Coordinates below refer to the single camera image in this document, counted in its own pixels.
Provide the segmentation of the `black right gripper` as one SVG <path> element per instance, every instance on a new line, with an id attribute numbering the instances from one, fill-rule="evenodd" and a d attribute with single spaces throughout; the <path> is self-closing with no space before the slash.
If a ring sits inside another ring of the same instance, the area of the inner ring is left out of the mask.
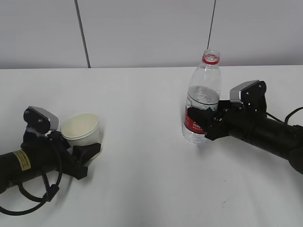
<path id="1" fill-rule="evenodd" d="M 204 132 L 209 140 L 232 136 L 239 140 L 251 140 L 249 120 L 250 103 L 236 104 L 219 101 L 217 111 L 189 107 L 185 111 L 185 126 L 191 132 Z"/>

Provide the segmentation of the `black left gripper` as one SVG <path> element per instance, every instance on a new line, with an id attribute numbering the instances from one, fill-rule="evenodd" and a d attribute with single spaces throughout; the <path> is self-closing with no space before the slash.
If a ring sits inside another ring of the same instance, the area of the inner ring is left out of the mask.
<path id="1" fill-rule="evenodd" d="M 56 170 L 83 179 L 88 174 L 85 165 L 101 153 L 102 145 L 73 146 L 70 154 L 70 145 L 59 131 L 52 131 L 48 135 L 26 131 L 21 148 L 29 155 L 30 163 L 36 170 Z"/>

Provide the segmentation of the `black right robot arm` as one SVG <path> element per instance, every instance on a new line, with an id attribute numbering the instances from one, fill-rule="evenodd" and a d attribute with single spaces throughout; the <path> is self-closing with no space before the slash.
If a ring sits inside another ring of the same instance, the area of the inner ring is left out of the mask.
<path id="1" fill-rule="evenodd" d="M 266 112 L 250 112 L 229 100 L 219 101 L 216 111 L 190 107 L 187 114 L 204 130 L 207 139 L 237 138 L 287 160 L 294 170 L 303 172 L 302 126 L 269 119 Z"/>

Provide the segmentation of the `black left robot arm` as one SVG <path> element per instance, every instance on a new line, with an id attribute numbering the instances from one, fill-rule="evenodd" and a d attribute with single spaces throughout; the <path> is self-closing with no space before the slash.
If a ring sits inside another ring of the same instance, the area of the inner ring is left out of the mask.
<path id="1" fill-rule="evenodd" d="M 78 180 L 87 176 L 87 163 L 101 149 L 100 143 L 70 145 L 58 131 L 46 136 L 25 132 L 21 149 L 0 156 L 0 192 L 24 183 L 43 173 L 62 172 Z"/>

